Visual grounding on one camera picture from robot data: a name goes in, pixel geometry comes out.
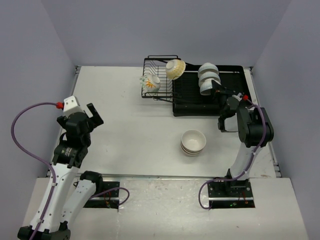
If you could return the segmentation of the white bowl front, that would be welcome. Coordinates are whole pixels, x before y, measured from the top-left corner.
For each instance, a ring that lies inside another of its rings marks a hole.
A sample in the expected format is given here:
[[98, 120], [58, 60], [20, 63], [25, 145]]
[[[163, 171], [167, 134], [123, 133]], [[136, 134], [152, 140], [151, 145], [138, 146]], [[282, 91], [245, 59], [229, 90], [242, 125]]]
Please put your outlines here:
[[213, 89], [213, 86], [215, 83], [215, 80], [213, 79], [206, 79], [200, 86], [199, 92], [202, 96], [210, 96], [211, 91]]

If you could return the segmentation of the white bowl back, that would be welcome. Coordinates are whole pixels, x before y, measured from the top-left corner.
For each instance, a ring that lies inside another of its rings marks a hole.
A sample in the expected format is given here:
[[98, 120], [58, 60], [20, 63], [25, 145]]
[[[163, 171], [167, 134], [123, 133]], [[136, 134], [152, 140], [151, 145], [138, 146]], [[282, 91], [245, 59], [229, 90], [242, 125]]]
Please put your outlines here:
[[202, 74], [204, 74], [206, 72], [213, 72], [213, 73], [219, 75], [218, 67], [210, 62], [206, 62], [203, 65], [201, 65], [198, 69], [197, 75], [198, 75], [198, 77], [200, 77]]

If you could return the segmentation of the beige floral bowl back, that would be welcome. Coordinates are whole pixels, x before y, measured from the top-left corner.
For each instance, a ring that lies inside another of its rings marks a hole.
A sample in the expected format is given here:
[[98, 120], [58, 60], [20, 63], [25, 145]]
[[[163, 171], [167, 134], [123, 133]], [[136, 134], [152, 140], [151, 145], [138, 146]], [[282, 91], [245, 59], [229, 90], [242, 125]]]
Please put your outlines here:
[[204, 149], [207, 143], [205, 135], [198, 130], [190, 129], [181, 136], [181, 142], [190, 150]]

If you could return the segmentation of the beige floral bowl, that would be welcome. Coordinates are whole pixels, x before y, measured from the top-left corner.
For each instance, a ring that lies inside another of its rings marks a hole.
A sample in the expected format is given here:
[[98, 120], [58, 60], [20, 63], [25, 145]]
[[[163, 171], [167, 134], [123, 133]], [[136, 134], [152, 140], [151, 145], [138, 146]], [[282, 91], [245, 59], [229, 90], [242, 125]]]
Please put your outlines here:
[[189, 151], [185, 150], [184, 148], [182, 148], [181, 150], [184, 152], [184, 154], [186, 154], [187, 156], [191, 156], [191, 157], [198, 156], [201, 153], [201, 151], [199, 151], [199, 152], [189, 152]]
[[181, 142], [190, 150], [204, 149], [207, 143], [205, 135], [198, 130], [190, 129], [181, 136]]
[[185, 149], [186, 151], [191, 152], [191, 153], [196, 153], [196, 152], [200, 152], [200, 151], [203, 150], [203, 148], [201, 148], [201, 149], [196, 149], [196, 150], [190, 150], [190, 149], [188, 149], [187, 147], [185, 147], [182, 142], [180, 142], [180, 147], [181, 147], [181, 149], [183, 148], [183, 149]]

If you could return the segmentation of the beige floral bowl front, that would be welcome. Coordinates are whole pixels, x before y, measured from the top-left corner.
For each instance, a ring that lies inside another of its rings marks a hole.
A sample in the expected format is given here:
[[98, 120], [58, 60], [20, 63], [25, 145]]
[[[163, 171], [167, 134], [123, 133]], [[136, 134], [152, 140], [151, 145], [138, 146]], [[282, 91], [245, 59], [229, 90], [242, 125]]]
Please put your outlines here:
[[198, 156], [201, 153], [201, 151], [199, 151], [199, 152], [189, 152], [189, 151], [185, 150], [184, 148], [182, 148], [181, 150], [184, 152], [184, 154], [186, 154], [187, 156], [191, 156], [191, 157]]

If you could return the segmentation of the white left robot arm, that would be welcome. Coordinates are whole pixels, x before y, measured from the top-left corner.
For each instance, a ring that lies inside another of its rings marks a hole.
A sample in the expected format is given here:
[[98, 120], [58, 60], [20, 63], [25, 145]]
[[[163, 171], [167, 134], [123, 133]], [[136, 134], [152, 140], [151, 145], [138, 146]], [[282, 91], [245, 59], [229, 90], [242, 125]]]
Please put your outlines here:
[[20, 240], [70, 239], [71, 225], [80, 210], [91, 196], [97, 197], [104, 190], [101, 174], [86, 171], [81, 175], [76, 190], [68, 196], [74, 178], [88, 154], [91, 132], [104, 121], [91, 103], [87, 104], [92, 114], [89, 117], [75, 96], [55, 106], [63, 110], [57, 122], [65, 133], [60, 136], [52, 162], [48, 164], [51, 176], [41, 204], [30, 224], [19, 229], [17, 237]]

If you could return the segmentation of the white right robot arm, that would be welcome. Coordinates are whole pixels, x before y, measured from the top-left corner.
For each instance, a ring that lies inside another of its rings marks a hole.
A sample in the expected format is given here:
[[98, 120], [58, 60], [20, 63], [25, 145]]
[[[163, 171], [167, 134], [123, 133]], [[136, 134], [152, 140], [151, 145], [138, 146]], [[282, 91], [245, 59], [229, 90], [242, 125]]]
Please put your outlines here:
[[240, 148], [233, 165], [224, 178], [215, 182], [223, 183], [223, 191], [233, 197], [241, 191], [240, 183], [249, 179], [252, 165], [259, 153], [274, 138], [274, 128], [265, 108], [253, 103], [241, 92], [236, 92], [212, 80], [211, 96], [218, 102], [218, 129], [225, 133], [225, 120], [236, 116]]

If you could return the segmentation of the black dish drying tray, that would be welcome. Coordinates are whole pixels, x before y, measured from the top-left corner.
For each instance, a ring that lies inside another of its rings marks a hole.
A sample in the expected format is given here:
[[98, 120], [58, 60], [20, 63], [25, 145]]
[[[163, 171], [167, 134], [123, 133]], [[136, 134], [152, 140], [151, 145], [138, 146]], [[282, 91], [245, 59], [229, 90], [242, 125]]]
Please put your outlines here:
[[[172, 82], [172, 110], [175, 117], [219, 116], [219, 101], [200, 94], [199, 65], [188, 63], [181, 77]], [[239, 65], [218, 65], [222, 86], [251, 97], [244, 68]]]

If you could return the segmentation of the yellow patterned bowl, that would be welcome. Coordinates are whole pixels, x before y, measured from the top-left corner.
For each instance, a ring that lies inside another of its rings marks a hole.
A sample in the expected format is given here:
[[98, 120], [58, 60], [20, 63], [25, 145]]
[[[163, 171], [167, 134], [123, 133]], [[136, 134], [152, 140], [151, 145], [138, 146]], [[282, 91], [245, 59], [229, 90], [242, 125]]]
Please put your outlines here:
[[172, 59], [166, 63], [165, 72], [168, 80], [178, 79], [185, 71], [186, 63], [180, 59]]

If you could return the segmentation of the white green floral bowl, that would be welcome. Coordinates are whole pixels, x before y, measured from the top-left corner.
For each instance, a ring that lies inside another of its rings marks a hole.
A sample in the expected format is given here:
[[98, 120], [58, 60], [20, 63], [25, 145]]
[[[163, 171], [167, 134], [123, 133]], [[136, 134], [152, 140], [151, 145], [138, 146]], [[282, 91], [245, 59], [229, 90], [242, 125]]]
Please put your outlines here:
[[158, 92], [161, 87], [160, 78], [155, 74], [146, 74], [139, 78], [142, 90], [147, 93]]

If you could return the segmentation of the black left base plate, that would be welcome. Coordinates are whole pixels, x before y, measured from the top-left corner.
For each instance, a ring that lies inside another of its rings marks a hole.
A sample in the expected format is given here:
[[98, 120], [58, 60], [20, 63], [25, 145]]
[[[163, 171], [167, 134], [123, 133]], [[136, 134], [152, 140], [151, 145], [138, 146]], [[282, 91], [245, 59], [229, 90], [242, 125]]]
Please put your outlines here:
[[[102, 191], [120, 187], [119, 181], [104, 181]], [[86, 202], [86, 209], [119, 209], [119, 189], [104, 193]]]

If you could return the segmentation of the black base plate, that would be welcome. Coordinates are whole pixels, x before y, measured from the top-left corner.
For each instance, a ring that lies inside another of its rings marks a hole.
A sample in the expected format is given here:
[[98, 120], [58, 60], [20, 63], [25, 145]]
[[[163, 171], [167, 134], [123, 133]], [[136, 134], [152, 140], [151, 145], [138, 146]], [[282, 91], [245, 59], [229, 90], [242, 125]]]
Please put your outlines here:
[[214, 181], [207, 184], [210, 209], [255, 208], [250, 180]]
[[[104, 181], [102, 191], [120, 187], [119, 181]], [[104, 193], [86, 202], [86, 209], [119, 209], [119, 189]]]

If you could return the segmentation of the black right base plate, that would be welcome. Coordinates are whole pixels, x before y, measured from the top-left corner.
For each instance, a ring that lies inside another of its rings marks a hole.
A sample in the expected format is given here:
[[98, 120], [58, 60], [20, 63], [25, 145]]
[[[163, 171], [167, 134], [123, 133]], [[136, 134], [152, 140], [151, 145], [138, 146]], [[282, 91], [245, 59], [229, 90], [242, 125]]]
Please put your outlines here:
[[207, 184], [210, 209], [255, 208], [250, 180], [214, 181]]

